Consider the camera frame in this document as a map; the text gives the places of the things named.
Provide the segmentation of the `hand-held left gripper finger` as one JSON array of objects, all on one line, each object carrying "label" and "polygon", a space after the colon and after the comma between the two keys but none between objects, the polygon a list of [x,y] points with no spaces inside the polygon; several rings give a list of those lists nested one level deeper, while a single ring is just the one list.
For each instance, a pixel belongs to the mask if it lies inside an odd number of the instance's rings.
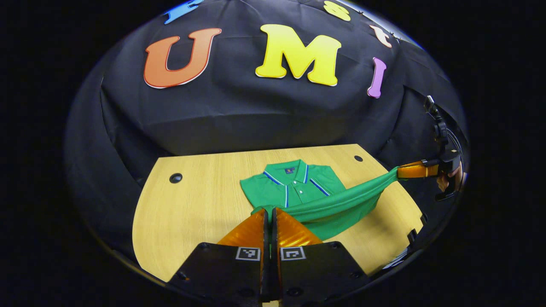
[{"label": "hand-held left gripper finger", "polygon": [[261,307],[267,292],[269,216],[261,209],[218,243],[199,243],[168,282],[209,307]]},{"label": "hand-held left gripper finger", "polygon": [[341,242],[323,242],[280,208],[272,214],[271,273],[281,307],[326,307],[371,282]]}]

